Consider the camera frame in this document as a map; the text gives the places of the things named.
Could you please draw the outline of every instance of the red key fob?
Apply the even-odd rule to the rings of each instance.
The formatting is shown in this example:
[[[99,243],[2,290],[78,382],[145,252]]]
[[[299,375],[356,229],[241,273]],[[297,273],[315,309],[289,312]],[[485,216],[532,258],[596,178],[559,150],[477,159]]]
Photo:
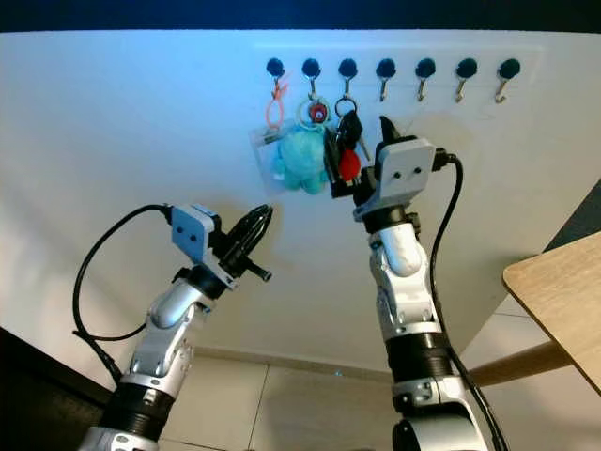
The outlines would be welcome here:
[[[351,181],[361,171],[361,161],[352,148],[345,148],[338,164],[338,172],[342,180]]]

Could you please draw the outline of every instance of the white wall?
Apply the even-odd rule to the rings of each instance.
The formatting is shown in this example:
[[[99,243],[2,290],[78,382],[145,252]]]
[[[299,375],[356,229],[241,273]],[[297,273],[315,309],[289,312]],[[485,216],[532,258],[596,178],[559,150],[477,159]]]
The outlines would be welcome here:
[[[69,252],[10,187],[0,184],[0,194],[0,325],[88,378],[113,388],[100,360],[71,333],[75,324],[70,300],[79,256]],[[121,307],[89,280],[83,285],[81,311],[91,334],[117,335],[133,329]],[[125,368],[132,345],[123,342],[102,347]]]
[[[504,297],[502,268],[540,252],[599,177],[600,44],[599,36],[477,31],[5,34],[0,178],[40,227],[72,250],[73,261],[143,203],[198,201],[227,227],[250,207],[272,202],[276,215],[255,255],[273,270],[272,281],[245,276],[238,292],[220,299],[196,343],[380,369],[386,364],[375,287],[351,201],[268,198],[255,166],[248,131],[262,125],[270,97],[267,55],[294,71],[288,111],[306,96],[305,56],[323,62],[317,89],[334,101],[342,90],[337,61],[357,55],[360,78],[351,93],[371,148],[384,113],[464,160],[465,193],[439,260],[439,290],[461,348]],[[439,73],[418,105],[412,71],[418,55],[428,54],[436,55]],[[472,54],[481,73],[456,105],[454,64]],[[509,100],[496,105],[494,69],[514,54],[524,73]],[[399,66],[382,104],[370,75],[381,56]],[[451,170],[437,173],[415,203],[426,247],[452,183]],[[93,277],[115,294],[129,324],[185,263],[168,240],[161,217],[149,214],[95,262]],[[3,267],[10,261],[2,256]],[[23,281],[12,283],[17,289]],[[55,327],[48,317],[40,321]]]

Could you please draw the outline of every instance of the wooden table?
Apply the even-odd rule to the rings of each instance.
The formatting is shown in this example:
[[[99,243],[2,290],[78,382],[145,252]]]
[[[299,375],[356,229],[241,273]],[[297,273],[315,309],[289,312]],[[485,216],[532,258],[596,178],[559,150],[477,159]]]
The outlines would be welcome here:
[[[507,267],[503,283],[550,341],[474,368],[476,382],[574,365],[601,395],[601,232]]]

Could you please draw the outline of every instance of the keychain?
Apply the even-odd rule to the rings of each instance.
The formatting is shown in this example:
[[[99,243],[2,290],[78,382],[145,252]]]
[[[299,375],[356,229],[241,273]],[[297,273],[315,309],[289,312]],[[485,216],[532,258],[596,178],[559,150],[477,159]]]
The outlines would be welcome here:
[[[324,165],[325,124],[330,119],[328,102],[316,94],[315,79],[320,73],[315,60],[307,60],[303,73],[311,82],[308,99],[297,108],[296,127],[278,142],[272,174],[286,189],[303,189],[308,194],[321,192],[328,181]]]
[[[344,59],[338,67],[338,73],[345,79],[345,93],[334,105],[336,115],[340,117],[338,123],[336,146],[339,161],[337,164],[338,174],[344,182],[351,182],[361,171],[361,161],[355,153],[355,147],[359,142],[365,159],[370,160],[369,153],[361,139],[363,126],[357,116],[357,103],[350,97],[350,81],[357,75],[357,64],[353,59]],[[349,102],[352,105],[350,111],[340,113],[340,105]]]
[[[332,197],[353,193],[353,186],[362,167],[355,152],[357,143],[362,141],[362,131],[363,126],[355,110],[350,110],[340,118],[336,130],[326,131],[325,162]]]
[[[288,89],[288,84],[284,83],[284,81],[289,74],[285,75],[284,64],[277,58],[270,59],[267,63],[266,69],[273,78],[275,87],[271,92],[271,101],[267,104],[267,108],[265,110],[265,121],[270,129],[279,129],[284,123],[284,104],[282,102],[282,97]],[[278,116],[277,120],[272,121],[271,108],[274,103],[278,106]]]

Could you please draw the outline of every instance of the tile floor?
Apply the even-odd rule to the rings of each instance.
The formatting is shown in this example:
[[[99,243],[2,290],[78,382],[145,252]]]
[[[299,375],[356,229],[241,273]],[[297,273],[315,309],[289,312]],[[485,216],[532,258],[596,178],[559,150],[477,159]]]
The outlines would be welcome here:
[[[468,367],[547,337],[508,299],[463,354]],[[513,451],[598,451],[601,397],[572,367],[487,387]],[[162,451],[391,451],[387,383],[197,358]]]

